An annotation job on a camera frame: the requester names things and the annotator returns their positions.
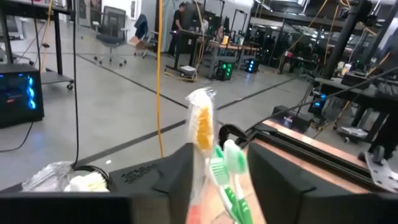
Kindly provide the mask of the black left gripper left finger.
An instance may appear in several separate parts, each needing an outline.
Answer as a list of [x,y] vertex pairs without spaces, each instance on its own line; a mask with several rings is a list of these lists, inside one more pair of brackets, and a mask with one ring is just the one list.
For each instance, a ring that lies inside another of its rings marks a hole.
[[173,154],[109,173],[111,192],[131,199],[132,222],[185,224],[193,179],[193,144]]

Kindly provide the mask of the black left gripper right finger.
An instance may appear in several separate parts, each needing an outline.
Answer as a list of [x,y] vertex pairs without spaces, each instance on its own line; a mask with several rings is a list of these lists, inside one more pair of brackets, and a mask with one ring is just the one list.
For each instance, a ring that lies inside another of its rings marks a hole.
[[267,223],[397,224],[397,194],[353,193],[254,142],[248,164]]

